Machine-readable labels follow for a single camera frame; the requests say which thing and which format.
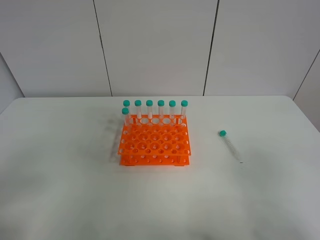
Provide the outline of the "back row tube far right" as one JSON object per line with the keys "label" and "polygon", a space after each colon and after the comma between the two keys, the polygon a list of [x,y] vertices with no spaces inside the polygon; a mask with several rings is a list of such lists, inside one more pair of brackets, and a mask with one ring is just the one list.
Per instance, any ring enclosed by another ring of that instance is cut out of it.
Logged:
{"label": "back row tube far right", "polygon": [[187,106],[188,106],[188,101],[187,100],[182,100],[181,101],[181,114],[180,114],[180,118],[181,119],[185,119],[186,118]]}

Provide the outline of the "orange test tube rack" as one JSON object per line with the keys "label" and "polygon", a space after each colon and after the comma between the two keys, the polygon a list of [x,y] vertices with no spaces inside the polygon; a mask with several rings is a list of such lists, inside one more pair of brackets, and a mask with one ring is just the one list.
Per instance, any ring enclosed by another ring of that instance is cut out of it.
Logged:
{"label": "orange test tube rack", "polygon": [[187,118],[168,114],[149,119],[135,114],[123,124],[117,154],[122,166],[188,166],[191,145]]}

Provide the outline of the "green-capped test tube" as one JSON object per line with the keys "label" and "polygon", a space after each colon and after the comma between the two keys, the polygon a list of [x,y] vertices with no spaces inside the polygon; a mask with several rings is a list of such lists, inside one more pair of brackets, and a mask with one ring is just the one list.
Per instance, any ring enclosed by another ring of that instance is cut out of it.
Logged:
{"label": "green-capped test tube", "polygon": [[242,162],[241,157],[240,157],[240,153],[237,150],[237,148],[235,147],[235,145],[232,143],[231,139],[229,138],[229,135],[227,134],[227,132],[225,130],[220,130],[218,132],[218,135],[221,137],[221,139],[223,140],[223,142],[226,144],[226,146],[228,147],[230,153],[232,154],[232,156],[238,161],[238,162]]}

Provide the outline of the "second row tube left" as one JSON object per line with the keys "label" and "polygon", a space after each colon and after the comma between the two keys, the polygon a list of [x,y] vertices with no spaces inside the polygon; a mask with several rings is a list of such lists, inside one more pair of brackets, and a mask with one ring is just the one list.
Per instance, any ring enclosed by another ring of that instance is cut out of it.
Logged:
{"label": "second row tube left", "polygon": [[130,125],[130,118],[131,118],[130,110],[127,107],[124,107],[122,108],[121,112],[124,117],[124,125],[128,127]]}

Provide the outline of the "back row tube far left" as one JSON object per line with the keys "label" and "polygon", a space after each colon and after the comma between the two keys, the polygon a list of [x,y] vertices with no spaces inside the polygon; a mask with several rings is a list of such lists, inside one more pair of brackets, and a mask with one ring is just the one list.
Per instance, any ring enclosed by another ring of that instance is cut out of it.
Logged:
{"label": "back row tube far left", "polygon": [[123,108],[126,107],[129,109],[130,112],[130,118],[131,118],[131,111],[130,111],[130,101],[129,100],[124,100],[123,101]]}

